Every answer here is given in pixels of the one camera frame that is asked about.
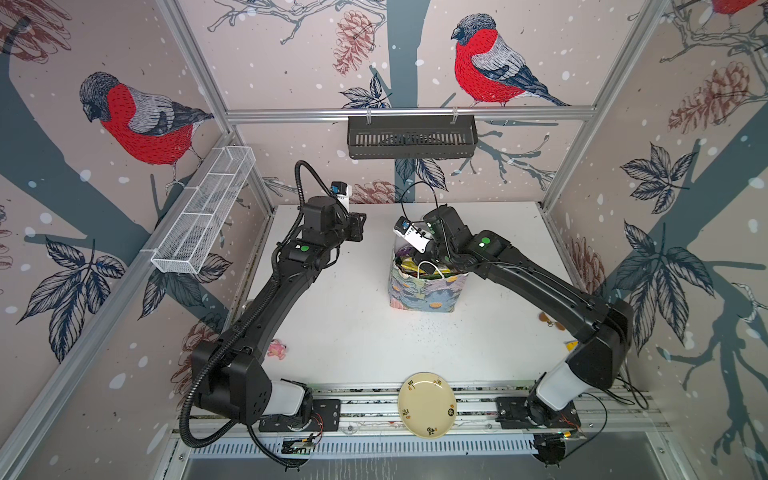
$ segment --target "bird illustration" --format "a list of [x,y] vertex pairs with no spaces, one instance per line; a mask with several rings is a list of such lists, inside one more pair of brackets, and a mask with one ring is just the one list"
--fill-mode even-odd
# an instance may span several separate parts
[[490,15],[475,13],[462,18],[451,39],[457,41],[456,81],[475,99],[472,106],[485,101],[503,107],[518,97],[539,97],[555,105],[567,105],[550,95],[522,55],[509,48]]
[[146,94],[114,76],[97,71],[83,81],[80,102],[88,121],[99,119],[104,128],[136,160],[152,165],[171,165],[176,180],[176,162],[192,148],[197,127],[214,116],[199,108],[185,107],[165,95]]
[[[685,2],[679,7],[677,7],[677,10],[684,10],[685,8],[690,7],[691,5],[701,2],[701,0],[690,0],[689,2]],[[712,18],[712,14],[719,13],[720,15],[728,15],[728,30],[733,30],[735,28],[739,28],[739,25],[733,24],[733,15],[741,12],[746,7],[752,5],[754,2],[757,2],[757,0],[711,0],[712,2],[712,10],[709,12],[709,16],[703,20],[703,25],[701,26],[701,30],[706,31],[707,30],[707,23]]]

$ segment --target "red bird breast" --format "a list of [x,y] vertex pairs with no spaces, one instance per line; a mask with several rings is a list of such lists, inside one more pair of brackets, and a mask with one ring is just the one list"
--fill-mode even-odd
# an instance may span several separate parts
[[456,81],[475,101],[504,104],[525,93],[525,90],[521,88],[504,85],[486,78],[472,64],[473,55],[486,53],[493,48],[497,35],[496,30],[486,28],[475,33],[467,45],[462,46],[462,44],[456,43]]
[[161,136],[132,131],[128,122],[136,114],[136,103],[124,84],[112,88],[107,100],[112,119],[101,121],[101,124],[136,160],[153,165],[173,164],[192,145],[193,125],[186,125]]

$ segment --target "white wire basket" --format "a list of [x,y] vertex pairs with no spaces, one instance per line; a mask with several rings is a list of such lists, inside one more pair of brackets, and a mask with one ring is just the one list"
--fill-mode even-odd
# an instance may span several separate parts
[[161,272],[199,273],[256,163],[250,147],[224,147],[152,256]]

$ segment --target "yellow object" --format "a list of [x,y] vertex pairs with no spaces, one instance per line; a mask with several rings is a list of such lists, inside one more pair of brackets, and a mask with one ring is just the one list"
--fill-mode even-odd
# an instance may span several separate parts
[[406,428],[422,439],[438,439],[448,433],[458,415],[456,397],[435,373],[411,375],[400,387],[397,409]]

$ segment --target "bird head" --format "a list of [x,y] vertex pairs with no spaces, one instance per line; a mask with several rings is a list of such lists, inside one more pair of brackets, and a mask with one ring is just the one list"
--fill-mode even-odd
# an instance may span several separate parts
[[467,45],[467,42],[472,39],[475,33],[486,28],[496,29],[496,22],[494,22],[490,15],[485,13],[467,15],[456,25],[451,39],[458,41],[459,44],[464,46]]
[[91,74],[80,85],[80,102],[83,104],[83,112],[88,121],[98,118],[101,121],[109,121],[112,116],[109,113],[107,95],[112,88],[120,82],[108,73],[97,71]]

